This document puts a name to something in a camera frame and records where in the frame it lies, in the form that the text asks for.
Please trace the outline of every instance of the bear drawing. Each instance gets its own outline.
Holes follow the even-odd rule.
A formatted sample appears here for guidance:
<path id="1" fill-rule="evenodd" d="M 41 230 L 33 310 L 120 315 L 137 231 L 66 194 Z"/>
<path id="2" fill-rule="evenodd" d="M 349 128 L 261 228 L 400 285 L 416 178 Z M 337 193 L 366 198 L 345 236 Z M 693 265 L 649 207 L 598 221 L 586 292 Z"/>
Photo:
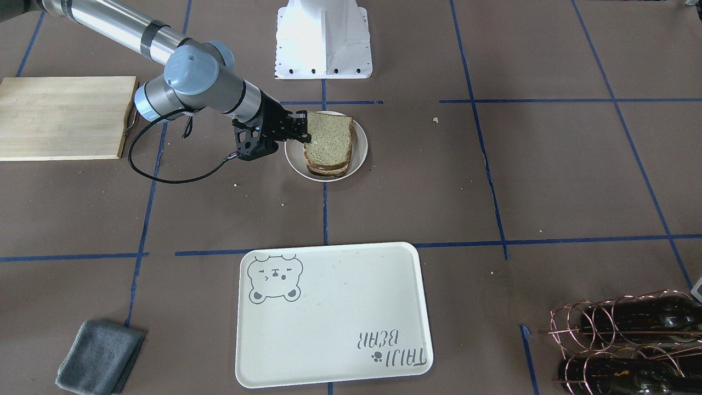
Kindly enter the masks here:
<path id="1" fill-rule="evenodd" d="M 303 263 L 295 256 L 288 259 L 280 255 L 264 260 L 256 257 L 247 270 L 253 287 L 249 299 L 255 304 L 269 297 L 283 297 L 294 302 L 300 297 L 298 282 L 302 272 Z"/>

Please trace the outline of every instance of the bowl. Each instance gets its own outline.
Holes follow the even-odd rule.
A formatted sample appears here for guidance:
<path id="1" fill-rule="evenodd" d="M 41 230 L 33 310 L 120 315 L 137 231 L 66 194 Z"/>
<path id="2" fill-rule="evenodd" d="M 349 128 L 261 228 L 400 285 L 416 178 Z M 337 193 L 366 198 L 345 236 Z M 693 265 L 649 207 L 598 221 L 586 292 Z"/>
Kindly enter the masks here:
<path id="1" fill-rule="evenodd" d="M 344 115 L 336 111 L 319 111 L 322 114 L 330 115 Z M 351 145 L 351 162 L 349 163 L 349 169 L 341 177 L 323 177 L 316 174 L 312 174 L 307 170 L 307 165 L 305 164 L 305 152 L 303 150 L 304 145 L 299 141 L 287 140 L 285 142 L 285 157 L 288 159 L 288 163 L 295 169 L 298 174 L 310 179 L 312 181 L 319 181 L 323 183 L 330 183 L 334 181 L 343 180 L 346 177 L 354 174 L 366 160 L 368 155 L 368 138 L 366 137 L 366 132 L 363 130 L 361 125 L 354 119 L 353 127 L 356 131 L 353 136 L 353 141 Z"/>

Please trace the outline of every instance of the rectangular tray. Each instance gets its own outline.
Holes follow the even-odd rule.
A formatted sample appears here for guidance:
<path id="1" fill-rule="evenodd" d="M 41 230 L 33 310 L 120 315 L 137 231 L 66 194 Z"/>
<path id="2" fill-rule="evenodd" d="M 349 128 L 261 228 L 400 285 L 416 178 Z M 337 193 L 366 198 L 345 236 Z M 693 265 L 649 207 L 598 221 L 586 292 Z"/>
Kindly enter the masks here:
<path id="1" fill-rule="evenodd" d="M 244 387 L 421 375 L 433 361 L 412 245 L 256 250 L 241 260 L 235 370 Z"/>

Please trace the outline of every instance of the white plastic base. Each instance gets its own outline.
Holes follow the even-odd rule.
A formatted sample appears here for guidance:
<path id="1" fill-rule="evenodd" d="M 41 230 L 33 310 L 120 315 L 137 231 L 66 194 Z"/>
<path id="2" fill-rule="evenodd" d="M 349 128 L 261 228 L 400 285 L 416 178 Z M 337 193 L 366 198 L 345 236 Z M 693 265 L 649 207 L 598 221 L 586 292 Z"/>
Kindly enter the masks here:
<path id="1" fill-rule="evenodd" d="M 355 0 L 289 0 L 277 19 L 276 78 L 358 79 L 373 74 L 368 12 Z"/>

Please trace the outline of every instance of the gray towel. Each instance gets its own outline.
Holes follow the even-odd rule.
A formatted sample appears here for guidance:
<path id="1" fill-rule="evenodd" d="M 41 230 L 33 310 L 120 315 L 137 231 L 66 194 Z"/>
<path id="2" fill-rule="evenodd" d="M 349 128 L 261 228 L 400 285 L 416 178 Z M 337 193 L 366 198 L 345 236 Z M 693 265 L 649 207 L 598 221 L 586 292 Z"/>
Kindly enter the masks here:
<path id="1" fill-rule="evenodd" d="M 83 323 L 56 385 L 81 395 L 119 394 L 141 350 L 144 334 L 120 325 Z"/>

